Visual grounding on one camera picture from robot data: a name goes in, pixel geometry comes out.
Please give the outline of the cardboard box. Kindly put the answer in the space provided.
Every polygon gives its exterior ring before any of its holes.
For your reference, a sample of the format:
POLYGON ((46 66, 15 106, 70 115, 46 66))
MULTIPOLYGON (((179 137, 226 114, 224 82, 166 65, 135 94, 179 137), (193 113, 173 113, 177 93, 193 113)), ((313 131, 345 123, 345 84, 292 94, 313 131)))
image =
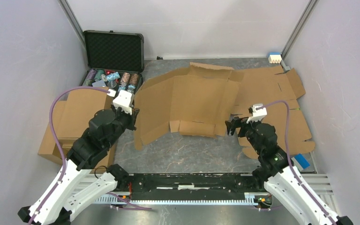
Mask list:
POLYGON ((73 144, 89 127, 89 121, 103 109, 110 109, 112 98, 107 87, 70 91, 56 135, 62 145, 73 144))
MULTIPOLYGON (((56 128, 59 127, 61 116, 65 109, 65 105, 66 105, 66 101, 58 101, 54 107, 52 118, 53 118, 53 127, 55 128, 55 131, 56 128)), ((109 167, 114 162, 115 150, 116 150, 115 146, 110 148, 107 156, 104 157, 97 164, 97 167, 99 168, 96 168, 96 173, 103 173, 104 171, 101 167, 103 166, 109 167)), ((40 144, 38 155, 58 165, 62 165, 62 159, 59 152, 59 148, 54 140, 49 122, 47 124, 47 128, 44 137, 42 139, 42 142, 40 144)))
POLYGON ((141 150, 168 132, 224 136, 242 79, 242 72, 232 67, 191 62, 146 80, 135 94, 135 148, 141 150))

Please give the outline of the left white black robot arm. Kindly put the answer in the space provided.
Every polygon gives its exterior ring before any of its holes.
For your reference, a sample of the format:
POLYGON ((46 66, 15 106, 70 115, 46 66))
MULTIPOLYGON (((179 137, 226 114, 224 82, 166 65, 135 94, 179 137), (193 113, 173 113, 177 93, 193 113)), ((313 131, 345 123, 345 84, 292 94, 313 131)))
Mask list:
POLYGON ((114 189, 125 190, 127 173, 119 165, 112 165, 84 190, 73 193, 83 178, 107 156, 124 131, 136 129, 138 113, 139 109, 134 108, 129 112, 121 108, 98 111, 82 136, 73 143, 55 181, 32 206, 18 211, 20 219, 29 225, 69 225, 102 195, 114 189))

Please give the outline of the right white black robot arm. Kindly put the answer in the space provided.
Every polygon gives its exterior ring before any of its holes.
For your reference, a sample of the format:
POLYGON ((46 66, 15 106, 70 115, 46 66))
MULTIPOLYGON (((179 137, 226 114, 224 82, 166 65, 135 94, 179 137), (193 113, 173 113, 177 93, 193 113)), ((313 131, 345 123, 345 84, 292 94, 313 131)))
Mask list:
POLYGON ((278 145, 276 130, 260 121, 234 117, 225 122, 228 135, 239 130, 258 155, 260 167, 252 172, 252 186, 268 191, 301 225, 351 225, 348 216, 340 216, 309 186, 287 153, 278 145))

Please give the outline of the stack of flat cardboard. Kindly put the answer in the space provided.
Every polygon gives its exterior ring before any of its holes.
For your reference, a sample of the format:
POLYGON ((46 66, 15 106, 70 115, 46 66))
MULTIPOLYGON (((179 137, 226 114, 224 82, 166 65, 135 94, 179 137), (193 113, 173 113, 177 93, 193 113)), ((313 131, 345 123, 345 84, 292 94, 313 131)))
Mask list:
POLYGON ((275 66, 240 72, 243 79, 232 113, 247 117, 254 104, 267 105, 268 114, 262 122, 275 127, 279 146, 285 149, 288 145, 291 155, 313 151, 315 142, 297 101, 306 91, 296 70, 284 72, 275 66))

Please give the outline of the black poker chip case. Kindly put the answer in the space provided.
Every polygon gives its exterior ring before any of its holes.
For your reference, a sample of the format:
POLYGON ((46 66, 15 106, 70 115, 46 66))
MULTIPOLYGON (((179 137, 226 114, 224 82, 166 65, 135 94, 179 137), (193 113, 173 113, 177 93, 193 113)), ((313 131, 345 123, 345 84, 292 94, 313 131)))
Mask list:
POLYGON ((143 83, 144 36, 140 33, 83 32, 88 70, 82 86, 108 86, 136 93, 143 83))

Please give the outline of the blue green white card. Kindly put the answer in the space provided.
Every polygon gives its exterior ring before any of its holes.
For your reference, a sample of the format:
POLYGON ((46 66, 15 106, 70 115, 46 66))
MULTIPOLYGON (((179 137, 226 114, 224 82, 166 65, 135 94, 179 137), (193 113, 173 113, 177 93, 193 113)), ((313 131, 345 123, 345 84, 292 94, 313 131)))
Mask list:
POLYGON ((298 168, 299 171, 303 171, 306 168, 310 167, 310 163, 306 160, 306 158, 302 154, 294 155, 291 160, 294 165, 298 168))

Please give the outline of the white blue block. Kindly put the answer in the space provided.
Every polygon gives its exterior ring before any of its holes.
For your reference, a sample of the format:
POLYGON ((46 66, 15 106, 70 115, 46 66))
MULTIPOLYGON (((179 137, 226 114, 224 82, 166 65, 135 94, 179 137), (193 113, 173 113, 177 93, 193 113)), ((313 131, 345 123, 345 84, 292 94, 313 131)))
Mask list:
POLYGON ((268 62, 270 64, 280 64, 282 62, 282 56, 280 52, 269 52, 268 62))

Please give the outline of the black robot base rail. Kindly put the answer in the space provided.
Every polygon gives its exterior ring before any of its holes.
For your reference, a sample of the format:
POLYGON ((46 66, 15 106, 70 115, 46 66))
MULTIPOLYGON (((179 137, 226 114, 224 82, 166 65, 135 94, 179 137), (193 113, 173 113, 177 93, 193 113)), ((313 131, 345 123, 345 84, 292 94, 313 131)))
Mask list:
POLYGON ((269 196, 249 173, 134 173, 119 181, 115 193, 131 200, 242 200, 245 194, 269 196))

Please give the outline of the left aluminium corner post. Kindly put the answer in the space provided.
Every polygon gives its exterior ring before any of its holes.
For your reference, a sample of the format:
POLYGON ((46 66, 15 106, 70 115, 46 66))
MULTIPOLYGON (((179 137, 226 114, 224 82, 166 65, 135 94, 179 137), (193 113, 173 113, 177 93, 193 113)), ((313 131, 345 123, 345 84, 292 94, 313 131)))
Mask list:
POLYGON ((79 40, 81 41, 82 45, 85 46, 85 39, 83 36, 83 30, 67 0, 58 0, 61 8, 63 9, 66 17, 68 18, 71 26, 73 27, 76 35, 78 36, 79 40))

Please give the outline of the aluminium corner post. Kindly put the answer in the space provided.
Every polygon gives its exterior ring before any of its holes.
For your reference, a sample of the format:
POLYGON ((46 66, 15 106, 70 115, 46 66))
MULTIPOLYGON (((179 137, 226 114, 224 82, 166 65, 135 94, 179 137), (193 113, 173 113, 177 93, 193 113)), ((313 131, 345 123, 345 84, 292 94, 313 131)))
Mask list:
POLYGON ((85 46, 85 39, 83 36, 83 30, 67 0, 58 0, 61 8, 63 9, 66 17, 68 18, 71 26, 73 27, 76 35, 78 36, 79 40, 81 41, 82 45, 85 46))
POLYGON ((302 32, 305 24, 307 23, 309 17, 311 16, 314 8, 318 4, 319 0, 309 0, 305 9, 303 10, 299 20, 297 21, 293 31, 291 32, 283 50, 282 50, 282 59, 285 59, 289 54, 292 46, 296 42, 299 34, 302 32))

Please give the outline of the right aluminium corner post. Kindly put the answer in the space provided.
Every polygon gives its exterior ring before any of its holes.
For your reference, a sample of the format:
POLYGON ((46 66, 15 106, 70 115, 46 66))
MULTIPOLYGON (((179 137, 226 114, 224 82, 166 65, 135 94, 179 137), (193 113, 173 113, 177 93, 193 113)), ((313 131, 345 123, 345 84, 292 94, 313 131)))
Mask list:
POLYGON ((297 21, 293 31, 291 32, 283 50, 282 50, 282 59, 285 59, 289 54, 292 46, 296 42, 299 34, 302 32, 305 24, 307 23, 309 17, 311 16, 314 8, 318 4, 319 0, 309 0, 305 9, 303 10, 299 20, 297 21))

